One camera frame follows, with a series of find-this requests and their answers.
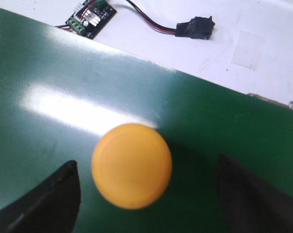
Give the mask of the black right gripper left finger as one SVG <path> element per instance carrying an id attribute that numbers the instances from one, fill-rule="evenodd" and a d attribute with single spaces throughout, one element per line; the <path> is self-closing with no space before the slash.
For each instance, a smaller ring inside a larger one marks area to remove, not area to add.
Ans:
<path id="1" fill-rule="evenodd" d="M 77 162 L 70 160 L 0 209 L 0 233 L 71 233 L 81 204 Z"/>

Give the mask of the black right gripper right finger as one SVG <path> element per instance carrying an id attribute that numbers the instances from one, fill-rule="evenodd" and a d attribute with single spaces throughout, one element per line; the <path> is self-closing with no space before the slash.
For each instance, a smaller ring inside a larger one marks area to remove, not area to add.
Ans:
<path id="1" fill-rule="evenodd" d="M 216 185 L 231 233 L 293 233 L 293 197 L 220 154 Z"/>

